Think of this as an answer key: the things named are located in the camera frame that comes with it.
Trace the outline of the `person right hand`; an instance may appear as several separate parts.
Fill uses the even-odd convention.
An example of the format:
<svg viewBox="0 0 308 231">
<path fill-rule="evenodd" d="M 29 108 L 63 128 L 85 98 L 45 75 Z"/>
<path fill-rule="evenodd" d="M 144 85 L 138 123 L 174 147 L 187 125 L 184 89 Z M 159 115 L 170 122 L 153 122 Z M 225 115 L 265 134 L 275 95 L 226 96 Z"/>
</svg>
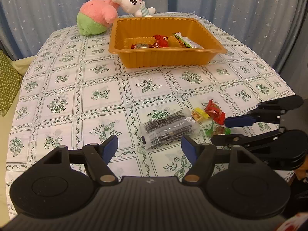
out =
<svg viewBox="0 0 308 231">
<path fill-rule="evenodd" d="M 296 169 L 294 170 L 294 173 L 298 180 L 303 180 L 304 178 L 307 178 L 307 170 Z"/>
</svg>

